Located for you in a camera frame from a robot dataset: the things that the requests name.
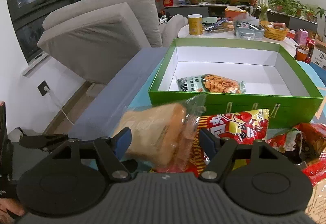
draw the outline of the metal screw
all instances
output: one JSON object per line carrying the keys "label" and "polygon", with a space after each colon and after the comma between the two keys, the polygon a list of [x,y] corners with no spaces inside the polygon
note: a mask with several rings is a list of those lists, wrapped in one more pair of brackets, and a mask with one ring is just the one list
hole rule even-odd
{"label": "metal screw", "polygon": [[202,178],[207,179],[207,180],[213,180],[217,177],[217,173],[211,171],[211,170],[207,170],[205,172],[202,173]]}
{"label": "metal screw", "polygon": [[125,179],[128,177],[128,173],[124,170],[117,170],[113,172],[112,177],[115,179]]}

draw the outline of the pink box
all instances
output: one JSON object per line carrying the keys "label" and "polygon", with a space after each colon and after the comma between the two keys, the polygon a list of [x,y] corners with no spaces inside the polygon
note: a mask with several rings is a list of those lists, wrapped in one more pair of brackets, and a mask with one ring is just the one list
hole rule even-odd
{"label": "pink box", "polygon": [[306,45],[307,37],[308,37],[308,32],[304,29],[299,29],[297,34],[295,35],[295,41],[299,45]]}

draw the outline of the green box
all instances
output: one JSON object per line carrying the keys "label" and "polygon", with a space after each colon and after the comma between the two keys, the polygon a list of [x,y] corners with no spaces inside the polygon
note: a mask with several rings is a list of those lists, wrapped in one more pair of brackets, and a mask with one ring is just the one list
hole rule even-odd
{"label": "green box", "polygon": [[268,108],[269,128],[289,128],[310,122],[323,100],[309,76],[280,44],[177,38],[149,89],[152,104],[193,97],[198,92],[178,91],[176,79],[203,74],[245,81],[247,89],[244,94],[205,93],[205,115]]}

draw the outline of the red ornament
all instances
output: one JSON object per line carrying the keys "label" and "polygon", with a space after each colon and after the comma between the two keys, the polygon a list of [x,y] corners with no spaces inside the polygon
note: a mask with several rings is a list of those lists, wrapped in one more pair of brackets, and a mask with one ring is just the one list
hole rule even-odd
{"label": "red ornament", "polygon": [[164,0],[163,4],[165,7],[170,7],[173,5],[173,0]]}

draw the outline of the sofa cushion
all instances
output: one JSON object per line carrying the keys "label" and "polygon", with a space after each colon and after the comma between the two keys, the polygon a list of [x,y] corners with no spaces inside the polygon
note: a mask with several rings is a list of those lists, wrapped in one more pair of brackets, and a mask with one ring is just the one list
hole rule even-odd
{"label": "sofa cushion", "polygon": [[155,0],[81,0],[50,13],[43,22],[43,28],[48,30],[73,17],[122,2],[130,6],[151,47],[162,47]]}
{"label": "sofa cushion", "polygon": [[143,47],[150,47],[127,3],[97,9],[46,30],[41,49],[87,81],[108,84]]}

